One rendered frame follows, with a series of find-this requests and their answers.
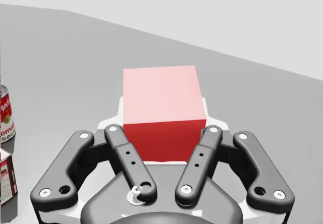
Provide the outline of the dark red carton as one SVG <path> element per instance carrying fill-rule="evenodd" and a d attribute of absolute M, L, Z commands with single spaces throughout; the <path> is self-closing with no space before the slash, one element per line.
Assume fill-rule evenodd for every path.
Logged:
<path fill-rule="evenodd" d="M 12 155 L 2 148 L 0 149 L 0 191 L 1 206 L 5 205 L 18 194 L 15 170 Z"/>

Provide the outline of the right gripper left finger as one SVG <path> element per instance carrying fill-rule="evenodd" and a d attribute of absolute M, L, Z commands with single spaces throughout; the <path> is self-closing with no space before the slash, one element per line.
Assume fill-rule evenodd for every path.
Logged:
<path fill-rule="evenodd" d="M 78 191 L 97 164 L 109 161 L 115 174 L 122 173 L 137 199 L 156 199 L 156 183 L 135 146 L 124 131 L 124 97 L 120 97 L 115 117 L 99 123 L 96 133 L 74 132 L 30 194 L 35 210 L 50 212 L 68 209 L 79 200 Z"/>

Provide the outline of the red and white can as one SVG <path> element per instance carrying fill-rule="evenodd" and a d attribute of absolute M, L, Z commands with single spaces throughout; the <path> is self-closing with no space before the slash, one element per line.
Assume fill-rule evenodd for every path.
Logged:
<path fill-rule="evenodd" d="M 11 108 L 9 90 L 5 85 L 0 85 L 1 90 L 1 144 L 10 141 L 16 134 L 13 112 Z"/>

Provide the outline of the pink cube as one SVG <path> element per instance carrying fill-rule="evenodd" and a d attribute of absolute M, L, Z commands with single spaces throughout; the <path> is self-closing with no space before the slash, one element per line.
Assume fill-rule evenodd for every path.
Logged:
<path fill-rule="evenodd" d="M 195 66 L 123 71 L 123 129 L 143 161 L 188 161 L 205 126 Z"/>

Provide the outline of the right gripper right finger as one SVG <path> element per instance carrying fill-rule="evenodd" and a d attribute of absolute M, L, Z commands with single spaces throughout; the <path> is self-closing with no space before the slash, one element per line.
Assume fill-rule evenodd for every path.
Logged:
<path fill-rule="evenodd" d="M 229 165 L 246 190 L 246 204 L 266 213 L 289 213 L 292 190 L 256 138 L 248 131 L 231 134 L 228 125 L 210 116 L 175 188 L 183 207 L 199 204 L 219 213 L 241 213 L 239 204 L 212 177 L 218 162 Z"/>

